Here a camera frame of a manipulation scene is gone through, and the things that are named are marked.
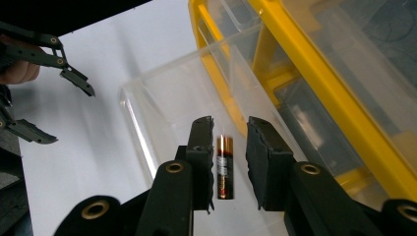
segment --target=white table surface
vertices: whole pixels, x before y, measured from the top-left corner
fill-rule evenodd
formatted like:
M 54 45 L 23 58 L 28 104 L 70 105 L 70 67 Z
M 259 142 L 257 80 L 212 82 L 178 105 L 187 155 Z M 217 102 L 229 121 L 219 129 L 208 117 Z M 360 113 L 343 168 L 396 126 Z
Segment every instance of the white table surface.
M 188 0 L 153 0 L 60 37 L 70 65 L 89 77 L 88 97 L 60 71 L 12 86 L 15 115 L 57 136 L 20 140 L 34 235 L 52 235 L 70 210 L 94 195 L 122 204 L 147 189 L 119 104 L 123 84 L 197 49 Z

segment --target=aa battery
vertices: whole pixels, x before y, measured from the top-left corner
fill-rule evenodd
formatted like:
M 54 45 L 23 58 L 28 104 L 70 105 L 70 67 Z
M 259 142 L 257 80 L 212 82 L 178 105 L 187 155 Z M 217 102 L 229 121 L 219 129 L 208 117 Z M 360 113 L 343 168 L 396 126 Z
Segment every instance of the aa battery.
M 231 200 L 233 190 L 233 139 L 220 136 L 217 138 L 217 198 Z

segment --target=white surface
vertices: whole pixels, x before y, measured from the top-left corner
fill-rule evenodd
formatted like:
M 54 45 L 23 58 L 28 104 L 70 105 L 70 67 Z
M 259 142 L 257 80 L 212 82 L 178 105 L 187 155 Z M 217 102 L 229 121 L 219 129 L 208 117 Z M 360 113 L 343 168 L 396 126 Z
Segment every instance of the white surface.
M 52 235 L 88 197 L 108 195 L 123 204 L 146 189 L 119 89 L 196 49 L 187 0 L 153 0 L 61 40 L 70 65 L 89 77 L 96 97 L 52 68 L 11 87 L 16 117 L 59 139 L 47 146 L 21 140 L 33 232 L 41 236 Z

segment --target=copper battery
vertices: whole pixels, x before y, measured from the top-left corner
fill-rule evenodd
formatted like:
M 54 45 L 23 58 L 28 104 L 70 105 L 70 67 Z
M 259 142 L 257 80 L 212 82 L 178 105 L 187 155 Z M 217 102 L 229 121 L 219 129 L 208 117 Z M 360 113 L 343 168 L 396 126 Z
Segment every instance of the copper battery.
M 231 200 L 233 188 L 233 139 L 220 136 L 217 138 L 217 198 Z

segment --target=battery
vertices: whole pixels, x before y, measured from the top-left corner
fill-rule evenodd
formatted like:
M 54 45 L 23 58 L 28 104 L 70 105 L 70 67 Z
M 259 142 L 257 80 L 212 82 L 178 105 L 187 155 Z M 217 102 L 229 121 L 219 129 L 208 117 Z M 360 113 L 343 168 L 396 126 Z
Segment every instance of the battery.
M 233 188 L 233 139 L 221 135 L 217 138 L 217 198 L 231 200 Z

